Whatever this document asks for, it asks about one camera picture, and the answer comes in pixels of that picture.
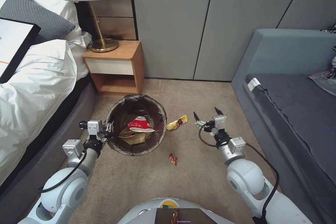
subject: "yellow snack wrapper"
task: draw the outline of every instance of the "yellow snack wrapper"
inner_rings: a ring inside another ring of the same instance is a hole
[[[167,124],[167,130],[171,131],[171,130],[175,130],[177,129],[181,124],[184,124],[188,121],[187,115],[182,116],[181,118],[179,118],[176,121],[173,121],[169,124]]]

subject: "brown paper bag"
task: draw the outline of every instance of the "brown paper bag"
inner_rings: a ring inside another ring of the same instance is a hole
[[[133,145],[145,142],[150,135],[151,132],[135,132],[130,130],[129,127],[127,126],[120,132],[119,138],[124,140],[129,145]]]

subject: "gray pillow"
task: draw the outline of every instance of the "gray pillow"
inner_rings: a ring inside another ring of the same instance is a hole
[[[61,39],[75,25],[38,5],[34,0],[6,0],[0,9],[0,17],[37,24],[41,30],[35,44]]]

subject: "headboard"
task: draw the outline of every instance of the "headboard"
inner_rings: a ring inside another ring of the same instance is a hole
[[[91,11],[87,2],[75,3],[77,8],[77,16],[79,26],[83,31],[87,31],[92,35],[92,38],[97,38],[97,32],[91,17]]]

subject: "open shelf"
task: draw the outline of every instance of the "open shelf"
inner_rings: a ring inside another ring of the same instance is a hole
[[[92,73],[91,76],[101,95],[137,93],[134,75]]]

